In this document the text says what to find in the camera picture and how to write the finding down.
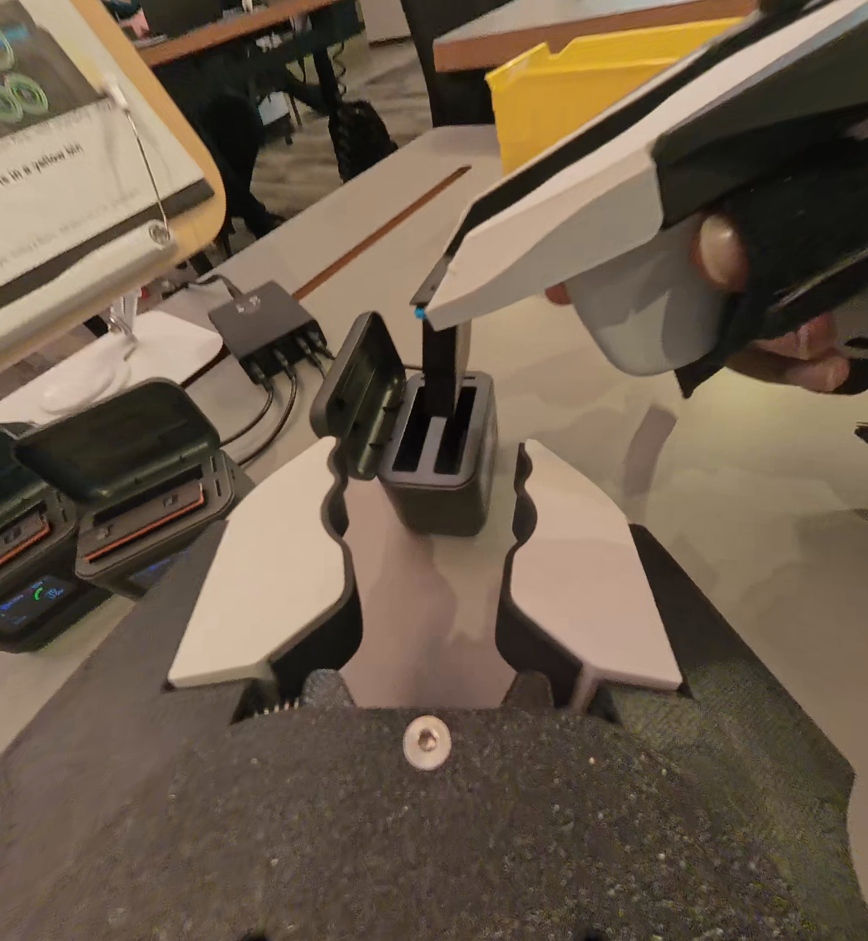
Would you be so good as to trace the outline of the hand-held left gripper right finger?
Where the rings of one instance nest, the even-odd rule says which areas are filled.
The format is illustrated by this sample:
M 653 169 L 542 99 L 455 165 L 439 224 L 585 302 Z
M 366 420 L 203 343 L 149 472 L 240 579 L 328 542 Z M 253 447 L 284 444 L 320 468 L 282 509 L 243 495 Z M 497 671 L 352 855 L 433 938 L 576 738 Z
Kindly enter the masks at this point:
M 545 445 L 519 445 L 514 544 L 504 562 L 496 647 L 553 695 L 603 684 L 677 693 L 683 676 L 624 512 Z

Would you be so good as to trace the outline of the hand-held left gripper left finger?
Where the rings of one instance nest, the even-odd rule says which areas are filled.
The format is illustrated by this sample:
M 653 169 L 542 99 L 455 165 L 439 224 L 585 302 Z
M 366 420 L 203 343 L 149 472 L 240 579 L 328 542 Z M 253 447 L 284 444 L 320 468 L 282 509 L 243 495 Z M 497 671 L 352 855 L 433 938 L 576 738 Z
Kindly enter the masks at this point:
M 339 442 L 321 439 L 266 477 L 228 517 L 168 682 L 257 680 L 300 692 L 362 642 L 362 609 Z

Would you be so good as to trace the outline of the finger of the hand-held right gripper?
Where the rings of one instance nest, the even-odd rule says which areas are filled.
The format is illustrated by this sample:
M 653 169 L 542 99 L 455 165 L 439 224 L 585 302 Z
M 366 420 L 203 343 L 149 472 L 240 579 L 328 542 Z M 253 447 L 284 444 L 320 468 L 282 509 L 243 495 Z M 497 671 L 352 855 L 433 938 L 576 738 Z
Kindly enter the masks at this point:
M 427 309 L 465 234 L 614 140 L 651 145 L 663 204 L 661 229 L 620 258 L 867 116 L 868 2 L 754 14 L 485 191 L 412 303 Z
M 426 320 L 468 323 L 650 241 L 663 224 L 651 145 L 614 140 L 462 238 Z

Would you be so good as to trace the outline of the yellow plastic bin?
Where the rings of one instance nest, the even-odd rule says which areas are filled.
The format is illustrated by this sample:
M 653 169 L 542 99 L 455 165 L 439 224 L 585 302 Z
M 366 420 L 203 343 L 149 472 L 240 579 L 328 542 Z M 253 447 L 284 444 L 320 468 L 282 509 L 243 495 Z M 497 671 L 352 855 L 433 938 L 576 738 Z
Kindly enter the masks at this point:
M 500 159 L 511 175 L 742 17 L 546 43 L 487 73 Z

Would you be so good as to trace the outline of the red-edged black battery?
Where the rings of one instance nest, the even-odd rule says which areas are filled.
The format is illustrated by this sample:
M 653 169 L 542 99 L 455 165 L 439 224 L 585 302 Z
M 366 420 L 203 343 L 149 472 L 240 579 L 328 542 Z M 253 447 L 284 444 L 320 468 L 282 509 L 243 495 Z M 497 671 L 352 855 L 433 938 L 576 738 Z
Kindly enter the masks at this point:
M 205 506 L 205 486 L 188 481 L 149 499 L 129 500 L 94 514 L 79 532 L 77 557 L 93 563 Z
M 35 512 L 0 530 L 0 568 L 51 534 L 48 516 Z

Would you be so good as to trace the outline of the blue-edged black battery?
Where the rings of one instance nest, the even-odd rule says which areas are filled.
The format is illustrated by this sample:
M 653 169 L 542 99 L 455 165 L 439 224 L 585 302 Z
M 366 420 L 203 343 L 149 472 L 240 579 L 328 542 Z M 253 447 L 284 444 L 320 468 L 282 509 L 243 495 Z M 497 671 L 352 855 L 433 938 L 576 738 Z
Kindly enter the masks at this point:
M 467 322 L 438 330 L 429 323 L 424 307 L 416 306 L 414 313 L 422 330 L 424 411 L 430 419 L 451 420 L 468 370 L 473 325 Z

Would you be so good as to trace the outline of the black usb hub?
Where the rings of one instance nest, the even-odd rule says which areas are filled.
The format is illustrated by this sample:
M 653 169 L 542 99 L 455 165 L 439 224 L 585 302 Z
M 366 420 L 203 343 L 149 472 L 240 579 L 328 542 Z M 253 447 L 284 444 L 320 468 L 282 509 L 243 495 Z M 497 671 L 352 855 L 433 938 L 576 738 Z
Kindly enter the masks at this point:
M 302 360 L 334 357 L 317 321 L 274 281 L 236 295 L 207 317 L 231 357 L 259 386 L 289 374 Z

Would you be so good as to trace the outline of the person's right hand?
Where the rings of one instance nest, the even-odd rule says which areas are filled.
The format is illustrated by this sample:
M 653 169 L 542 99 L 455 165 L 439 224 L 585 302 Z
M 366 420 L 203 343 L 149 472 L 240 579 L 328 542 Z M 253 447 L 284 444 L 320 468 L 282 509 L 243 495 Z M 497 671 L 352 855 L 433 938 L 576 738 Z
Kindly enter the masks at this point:
M 842 137 L 720 201 L 705 222 L 737 256 L 714 347 L 675 372 L 685 398 L 753 342 L 778 339 L 868 287 L 868 138 Z

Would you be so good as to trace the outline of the wooden table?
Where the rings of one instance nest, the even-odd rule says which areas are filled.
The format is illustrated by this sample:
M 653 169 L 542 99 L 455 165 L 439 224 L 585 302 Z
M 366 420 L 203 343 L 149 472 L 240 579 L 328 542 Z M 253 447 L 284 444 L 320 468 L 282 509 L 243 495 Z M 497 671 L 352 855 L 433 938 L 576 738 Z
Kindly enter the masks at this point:
M 745 17 L 753 1 L 512 1 L 433 42 L 438 73 L 489 70 L 535 46 L 601 33 Z
M 255 38 L 275 30 L 279 25 L 303 15 L 320 13 L 341 5 L 341 1 L 275 1 L 198 27 L 182 36 L 135 45 L 142 60 L 150 68 L 168 65 L 180 59 L 205 53 L 244 38 Z

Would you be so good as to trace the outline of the black backpack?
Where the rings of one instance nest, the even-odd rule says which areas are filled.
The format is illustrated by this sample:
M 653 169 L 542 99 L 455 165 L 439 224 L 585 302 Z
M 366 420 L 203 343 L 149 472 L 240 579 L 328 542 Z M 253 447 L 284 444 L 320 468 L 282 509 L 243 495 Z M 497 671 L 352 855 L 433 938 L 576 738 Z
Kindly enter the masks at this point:
M 328 119 L 340 180 L 349 182 L 398 150 L 367 100 L 341 101 Z

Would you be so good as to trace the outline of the white stand base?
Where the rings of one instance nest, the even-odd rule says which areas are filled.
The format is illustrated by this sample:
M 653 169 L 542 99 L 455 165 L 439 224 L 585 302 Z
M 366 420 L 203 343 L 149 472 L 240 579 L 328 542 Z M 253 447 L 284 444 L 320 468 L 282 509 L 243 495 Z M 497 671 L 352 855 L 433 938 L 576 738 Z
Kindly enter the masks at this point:
M 0 423 L 46 425 L 148 380 L 183 386 L 223 348 L 215 331 L 158 310 L 133 326 L 133 339 L 95 339 L 0 400 Z

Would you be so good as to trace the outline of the wooden sign board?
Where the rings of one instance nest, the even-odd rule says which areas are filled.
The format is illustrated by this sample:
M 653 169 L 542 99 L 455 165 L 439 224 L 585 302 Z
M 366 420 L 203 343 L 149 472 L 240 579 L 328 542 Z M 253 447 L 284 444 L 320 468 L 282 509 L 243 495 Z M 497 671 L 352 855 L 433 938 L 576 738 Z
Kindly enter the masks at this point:
M 0 2 L 0 371 L 204 247 L 224 209 L 101 2 Z

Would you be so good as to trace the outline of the instruction board on stand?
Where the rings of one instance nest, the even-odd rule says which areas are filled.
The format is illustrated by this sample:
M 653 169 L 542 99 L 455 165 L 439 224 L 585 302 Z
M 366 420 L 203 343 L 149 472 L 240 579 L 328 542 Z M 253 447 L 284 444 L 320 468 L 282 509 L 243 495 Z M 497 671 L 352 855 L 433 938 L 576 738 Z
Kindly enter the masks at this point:
M 0 288 L 211 192 L 72 2 L 0 2 Z

